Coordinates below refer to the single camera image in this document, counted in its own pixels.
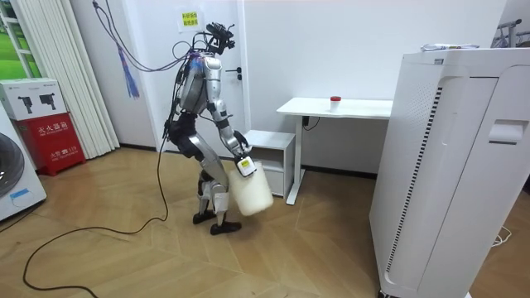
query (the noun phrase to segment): white desk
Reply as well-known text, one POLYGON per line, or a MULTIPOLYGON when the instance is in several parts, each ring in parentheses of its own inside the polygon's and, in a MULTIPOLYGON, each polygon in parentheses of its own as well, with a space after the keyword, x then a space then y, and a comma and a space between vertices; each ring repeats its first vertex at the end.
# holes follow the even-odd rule
POLYGON ((287 197, 288 204, 295 204, 301 180, 306 170, 301 169, 302 117, 323 118, 362 118, 389 119, 392 111, 392 100, 385 99, 342 99, 339 109, 330 111, 330 99, 293 98, 281 106, 277 112, 296 116, 295 145, 295 180, 287 197))

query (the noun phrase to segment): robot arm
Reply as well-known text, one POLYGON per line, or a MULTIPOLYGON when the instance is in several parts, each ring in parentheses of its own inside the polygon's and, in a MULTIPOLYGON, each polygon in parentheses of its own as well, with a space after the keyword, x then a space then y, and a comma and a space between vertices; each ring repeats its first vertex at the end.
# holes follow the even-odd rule
POLYGON ((221 142, 234 155, 239 172, 246 177, 256 170, 252 159, 248 156, 252 148, 240 132, 234 131, 230 127, 226 104, 219 98, 221 93, 221 61, 213 57, 207 57, 204 60, 203 67, 208 96, 206 108, 212 115, 215 126, 219 129, 221 142))

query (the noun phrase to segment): wooden floor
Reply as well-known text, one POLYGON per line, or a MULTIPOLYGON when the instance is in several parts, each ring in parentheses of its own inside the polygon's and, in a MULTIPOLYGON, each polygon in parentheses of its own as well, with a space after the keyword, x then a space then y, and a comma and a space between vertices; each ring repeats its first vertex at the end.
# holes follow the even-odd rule
MULTIPOLYGON (((162 216, 156 161, 154 152, 120 149, 57 177, 41 177, 46 203, 0 234, 0 297, 89 297, 77 290, 26 288, 24 264, 46 240, 73 228, 134 230, 162 216)), ((213 221, 191 224, 198 172, 194 160, 164 154, 161 179, 170 209, 165 223, 136 236, 71 234, 34 258, 29 280, 37 286, 85 285, 113 298, 375 297, 368 221, 374 180, 307 172, 295 206, 277 199, 252 218, 234 211, 229 219, 241 220, 243 229, 212 237, 213 221)), ((471 290, 474 298, 530 293, 527 195, 519 198, 507 227, 513 236, 490 253, 471 290)))

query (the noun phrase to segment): white table leg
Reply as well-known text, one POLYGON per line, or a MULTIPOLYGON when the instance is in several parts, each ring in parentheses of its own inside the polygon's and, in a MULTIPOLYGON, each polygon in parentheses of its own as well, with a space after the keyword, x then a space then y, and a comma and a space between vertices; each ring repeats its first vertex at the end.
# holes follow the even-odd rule
POLYGON ((287 204, 294 205, 296 202, 296 196, 300 189, 301 180, 304 178, 306 170, 301 169, 301 125, 302 116, 296 116, 296 139, 295 139, 295 180, 291 187, 291 192, 287 197, 287 204))

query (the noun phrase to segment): white wall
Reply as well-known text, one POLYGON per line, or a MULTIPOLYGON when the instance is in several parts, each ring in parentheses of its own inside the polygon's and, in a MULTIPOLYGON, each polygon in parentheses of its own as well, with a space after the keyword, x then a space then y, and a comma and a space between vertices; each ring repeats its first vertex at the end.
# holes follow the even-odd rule
POLYGON ((517 26, 517 32, 530 30, 530 0, 508 0, 499 23, 511 22, 522 19, 517 26))
MULTIPOLYGON (((119 142, 154 147, 146 96, 141 90, 138 72, 129 63, 129 70, 140 89, 139 99, 129 98, 118 49, 100 25, 92 2, 70 2, 119 142)), ((122 0, 111 0, 109 3, 120 35, 130 45, 122 0)), ((99 5, 105 7, 104 0, 99 0, 99 5)))
MULTIPOLYGON (((293 121, 276 113, 292 97, 392 98, 403 53, 433 42, 489 47, 504 3, 247 1, 252 129, 293 132, 293 121)), ((377 172, 386 126, 322 119, 305 132, 302 164, 377 172)))

